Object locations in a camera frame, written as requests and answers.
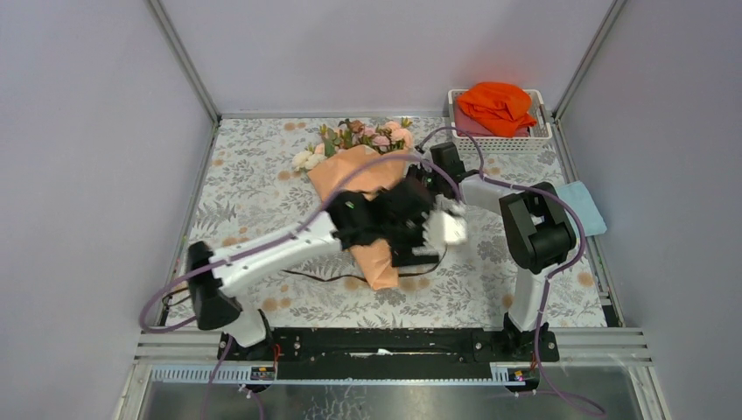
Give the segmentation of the pink fake flower stem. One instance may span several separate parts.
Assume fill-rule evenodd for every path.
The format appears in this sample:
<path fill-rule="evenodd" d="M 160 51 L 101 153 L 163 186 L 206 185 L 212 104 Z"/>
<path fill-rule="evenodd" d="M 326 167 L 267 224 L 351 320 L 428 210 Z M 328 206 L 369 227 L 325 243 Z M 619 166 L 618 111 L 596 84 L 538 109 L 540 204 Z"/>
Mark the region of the pink fake flower stem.
<path fill-rule="evenodd" d="M 388 121 L 381 126 L 381 131 L 388 139 L 391 151 L 408 151 L 414 146 L 414 137 L 410 131 L 413 122 L 408 117 L 398 121 Z"/>

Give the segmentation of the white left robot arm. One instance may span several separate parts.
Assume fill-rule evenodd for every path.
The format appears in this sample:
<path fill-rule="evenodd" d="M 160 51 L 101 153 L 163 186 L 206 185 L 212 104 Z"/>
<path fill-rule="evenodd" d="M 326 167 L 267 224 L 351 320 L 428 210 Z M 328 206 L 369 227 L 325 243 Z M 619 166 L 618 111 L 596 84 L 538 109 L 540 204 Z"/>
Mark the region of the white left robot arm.
<path fill-rule="evenodd" d="M 198 241 L 187 250 L 187 280 L 196 326 L 234 337 L 252 360 L 266 356 L 271 340 L 263 316 L 241 302 L 250 282 L 320 256 L 385 241 L 410 252 L 445 245 L 447 213 L 415 179 L 362 192 L 337 191 L 308 221 L 267 234 L 237 248 L 214 250 Z"/>

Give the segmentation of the light blue towel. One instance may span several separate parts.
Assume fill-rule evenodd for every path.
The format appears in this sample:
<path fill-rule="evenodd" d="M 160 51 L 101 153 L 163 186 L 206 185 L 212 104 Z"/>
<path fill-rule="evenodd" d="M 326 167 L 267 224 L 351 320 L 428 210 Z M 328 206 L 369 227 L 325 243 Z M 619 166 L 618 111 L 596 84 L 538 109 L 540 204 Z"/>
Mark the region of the light blue towel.
<path fill-rule="evenodd" d="M 575 212 L 586 237 L 602 235 L 607 231 L 604 218 L 584 183 L 577 181 L 561 185 L 556 188 L 556 195 Z"/>

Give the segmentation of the pink fake flower bunch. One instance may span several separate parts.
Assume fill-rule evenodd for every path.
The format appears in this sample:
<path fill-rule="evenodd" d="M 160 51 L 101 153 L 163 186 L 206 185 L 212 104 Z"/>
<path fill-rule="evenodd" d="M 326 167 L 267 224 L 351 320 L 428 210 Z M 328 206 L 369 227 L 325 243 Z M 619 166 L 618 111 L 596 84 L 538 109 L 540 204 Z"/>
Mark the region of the pink fake flower bunch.
<path fill-rule="evenodd" d="M 363 145 L 385 154 L 397 150 L 398 142 L 392 139 L 393 127 L 371 125 L 360 120 L 341 120 L 336 127 L 323 124 L 319 127 L 320 141 L 308 148 L 314 154 L 332 157 L 342 151 Z"/>

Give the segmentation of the dark brown ribbon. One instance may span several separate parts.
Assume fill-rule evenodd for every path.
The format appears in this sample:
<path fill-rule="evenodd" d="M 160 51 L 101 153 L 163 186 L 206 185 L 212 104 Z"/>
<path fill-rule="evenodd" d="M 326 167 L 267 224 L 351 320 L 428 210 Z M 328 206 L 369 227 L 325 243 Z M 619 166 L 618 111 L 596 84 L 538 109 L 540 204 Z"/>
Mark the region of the dark brown ribbon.
<path fill-rule="evenodd" d="M 419 277 L 419 276 L 423 276 L 423 275 L 432 274 L 434 271 L 436 271 L 438 269 L 438 267 L 440 266 L 441 262 L 445 259 L 447 253 L 448 253 L 448 248 L 445 248 L 443 254 L 438 256 L 438 261 L 435 262 L 426 271 L 415 272 L 415 273 L 412 273 L 412 272 L 401 273 L 401 274 L 398 275 L 398 278 L 399 279 L 402 279 L 402 278 L 405 278 L 405 277 Z M 295 276 L 301 276 L 301 277 L 306 277 L 306 278 L 309 278 L 309 279 L 311 279 L 311 280 L 313 280 L 315 282 L 320 282 L 320 283 L 332 283 L 332 282 L 338 281 L 338 280 L 340 280 L 342 278 L 353 278 L 353 279 L 356 279 L 356 280 L 359 280 L 359 281 L 365 283 L 366 285 L 369 285 L 369 282 L 368 282 L 368 280 L 365 277 L 358 276 L 358 275 L 355 275 L 355 274 L 343 274 L 343 275 L 339 275 L 339 276 L 332 276 L 332 277 L 328 277 L 328 278 L 323 278 L 323 277 L 319 277 L 319 276 L 314 276 L 313 274 L 309 274 L 309 273 L 305 273 L 305 272 L 299 272 L 299 271 L 295 271 L 295 270 L 281 270 L 281 273 L 283 273 L 283 274 L 289 274 L 289 275 L 295 275 Z M 171 290 L 168 293 L 166 293 L 161 298 L 161 303 L 163 304 L 164 308 L 165 309 L 170 309 L 170 308 L 172 308 L 174 306 L 181 305 L 185 301 L 189 300 L 190 299 L 190 296 L 189 295 L 186 295 L 185 297 L 182 297 L 180 300 L 177 300 L 177 301 L 173 301 L 172 300 L 172 298 L 175 295 L 178 295 L 179 293 L 184 292 L 186 289 L 187 289 L 187 287 L 184 286 L 184 287 L 180 287 L 179 289 L 176 288 L 176 289 Z"/>

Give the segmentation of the brown kraft wrapping paper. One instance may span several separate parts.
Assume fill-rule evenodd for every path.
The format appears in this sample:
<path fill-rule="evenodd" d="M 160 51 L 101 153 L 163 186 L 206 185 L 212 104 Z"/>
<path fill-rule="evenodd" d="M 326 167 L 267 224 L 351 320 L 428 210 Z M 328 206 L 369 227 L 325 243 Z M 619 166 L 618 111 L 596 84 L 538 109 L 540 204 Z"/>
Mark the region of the brown kraft wrapping paper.
<path fill-rule="evenodd" d="M 368 198 L 372 198 L 376 191 L 389 189 L 403 178 L 409 163 L 406 160 L 393 160 L 392 157 L 407 154 L 406 150 L 392 151 L 383 155 L 384 161 L 371 165 L 382 155 L 368 146 L 358 145 L 328 157 L 325 162 L 308 171 L 308 176 L 320 199 L 326 200 L 346 176 L 363 168 L 364 171 L 345 183 L 343 188 L 364 192 Z M 368 246 L 352 247 L 350 253 L 373 290 L 398 286 L 399 272 L 392 266 L 390 247 L 386 241 L 377 240 Z"/>

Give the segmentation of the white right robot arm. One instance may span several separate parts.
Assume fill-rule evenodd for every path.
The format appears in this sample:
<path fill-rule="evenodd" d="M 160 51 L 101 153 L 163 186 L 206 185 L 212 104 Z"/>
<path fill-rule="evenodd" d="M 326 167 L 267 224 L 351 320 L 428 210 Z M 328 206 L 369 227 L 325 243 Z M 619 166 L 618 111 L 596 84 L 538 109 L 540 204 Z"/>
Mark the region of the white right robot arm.
<path fill-rule="evenodd" d="M 468 171 L 451 142 L 430 148 L 430 157 L 406 173 L 432 196 L 461 198 L 466 204 L 498 214 L 507 250 L 518 267 L 514 302 L 501 346 L 510 359 L 522 361 L 536 350 L 550 293 L 550 280 L 577 263 L 585 252 L 585 228 L 576 212 L 549 182 L 509 184 Z"/>

